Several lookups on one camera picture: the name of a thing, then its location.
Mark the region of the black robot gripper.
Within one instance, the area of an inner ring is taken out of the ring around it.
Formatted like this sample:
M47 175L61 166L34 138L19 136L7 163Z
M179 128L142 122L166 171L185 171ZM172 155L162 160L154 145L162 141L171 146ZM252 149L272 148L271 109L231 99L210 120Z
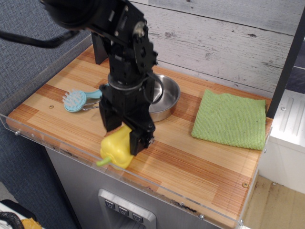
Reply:
M142 89L118 90L110 84L102 84L99 110L107 132L124 122L130 132L130 153L136 156L154 142L155 126L149 114L150 103Z

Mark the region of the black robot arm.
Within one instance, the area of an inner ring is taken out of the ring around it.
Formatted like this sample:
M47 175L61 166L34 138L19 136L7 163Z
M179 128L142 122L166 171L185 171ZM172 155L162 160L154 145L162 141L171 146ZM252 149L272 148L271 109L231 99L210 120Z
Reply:
M149 146L155 131L149 107L157 53L143 13L127 0L45 0L43 4L60 26L101 37L110 64L108 83L100 86L103 124L107 131L126 124L131 129L130 152L137 155Z

